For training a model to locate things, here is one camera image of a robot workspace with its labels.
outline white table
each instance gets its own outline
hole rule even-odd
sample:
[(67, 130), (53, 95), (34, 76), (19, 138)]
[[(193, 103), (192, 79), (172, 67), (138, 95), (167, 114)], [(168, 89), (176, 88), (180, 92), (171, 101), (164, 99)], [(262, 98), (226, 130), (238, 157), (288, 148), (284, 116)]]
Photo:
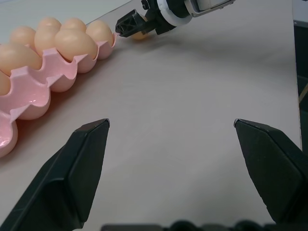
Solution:
[[(103, 20), (113, 27), (134, 8), (138, 0)], [(121, 38), (116, 47), (54, 94), (44, 117), (19, 123), (16, 148), (0, 159), (0, 222), (73, 130), (106, 117), (103, 172), (85, 231), (179, 218), (271, 222), (233, 122), (268, 124), (300, 146), (292, 3), (237, 0), (148, 42)]]

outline robotic arm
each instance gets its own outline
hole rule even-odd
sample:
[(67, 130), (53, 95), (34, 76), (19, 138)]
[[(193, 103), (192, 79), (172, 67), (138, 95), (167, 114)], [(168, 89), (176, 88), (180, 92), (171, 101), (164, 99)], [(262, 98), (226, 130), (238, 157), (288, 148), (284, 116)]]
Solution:
[(235, 0), (142, 0), (147, 13), (145, 21), (136, 10), (120, 18), (115, 30), (122, 37), (138, 32), (147, 34), (155, 30), (158, 35), (166, 33), (191, 21), (193, 17), (222, 9)]

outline plastic egg carton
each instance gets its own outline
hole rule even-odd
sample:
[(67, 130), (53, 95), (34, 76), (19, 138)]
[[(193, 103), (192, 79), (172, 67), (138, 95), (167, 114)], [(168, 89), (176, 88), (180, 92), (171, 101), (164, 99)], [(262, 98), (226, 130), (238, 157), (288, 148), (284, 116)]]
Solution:
[(88, 54), (75, 56), (68, 63), (55, 49), (44, 50), (40, 70), (28, 66), (11, 71), (11, 90), (0, 96), (0, 157), (7, 155), (16, 145), (18, 138), (17, 119), (32, 120), (43, 116), (51, 102), (51, 91), (69, 90), (77, 73), (86, 73), (97, 60), (108, 58), (115, 46), (107, 41), (97, 42), (98, 52), (93, 60)]

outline pink egg tray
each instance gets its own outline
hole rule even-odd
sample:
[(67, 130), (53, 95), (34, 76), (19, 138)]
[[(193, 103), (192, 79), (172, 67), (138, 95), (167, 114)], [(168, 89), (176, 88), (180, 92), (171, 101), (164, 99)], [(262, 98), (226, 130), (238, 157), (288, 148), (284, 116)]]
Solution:
[(0, 96), (0, 157), (10, 153), (17, 142), (17, 119), (32, 120), (43, 116), (51, 102), (51, 91), (69, 90), (77, 73), (86, 73), (97, 60), (108, 58), (115, 46), (107, 41), (97, 42), (98, 52), (93, 60), (88, 54), (75, 56), (68, 63), (55, 49), (43, 52), (43, 64), (40, 70), (28, 66), (11, 71), (11, 90)]

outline egg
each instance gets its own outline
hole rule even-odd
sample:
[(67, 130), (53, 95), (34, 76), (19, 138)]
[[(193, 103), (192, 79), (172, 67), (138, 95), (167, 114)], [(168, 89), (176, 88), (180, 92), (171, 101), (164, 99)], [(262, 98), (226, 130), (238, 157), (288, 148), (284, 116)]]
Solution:
[(111, 29), (103, 21), (96, 20), (90, 23), (86, 33), (96, 42), (108, 41), (110, 46), (113, 46), (114, 44), (114, 36)]
[(41, 26), (34, 37), (35, 50), (39, 56), (43, 56), (43, 50), (55, 47), (54, 37), (58, 33), (59, 28), (54, 26)]
[(62, 29), (76, 29), (86, 32), (87, 26), (79, 18), (70, 18), (61, 26)]
[(0, 95), (6, 95), (11, 90), (11, 81), (9, 77), (0, 71)]
[(41, 26), (54, 26), (58, 29), (60, 29), (61, 27), (61, 23), (55, 19), (55, 18), (52, 18), (52, 17), (45, 17), (42, 19), (42, 21), (40, 21), (40, 23), (38, 24), (38, 29), (41, 27)]
[(80, 30), (60, 30), (54, 42), (58, 52), (67, 60), (72, 61), (74, 56), (89, 54), (96, 58), (97, 45), (93, 39)]
[(11, 76), (11, 70), (23, 66), (39, 70), (42, 67), (42, 58), (29, 47), (19, 43), (0, 45), (0, 71)]
[[(144, 17), (142, 14), (140, 14), (140, 16), (141, 16), (145, 21), (148, 21), (148, 20), (146, 19), (146, 17)], [(138, 32), (138, 33), (136, 33), (136, 34), (133, 34), (131, 37), (132, 37), (133, 40), (144, 40), (144, 39), (146, 39), (146, 38), (149, 37), (149, 34), (145, 34), (145, 35), (144, 35), (142, 32)]]
[(11, 33), (10, 42), (30, 45), (31, 48), (34, 48), (34, 36), (34, 29), (28, 26), (19, 26)]

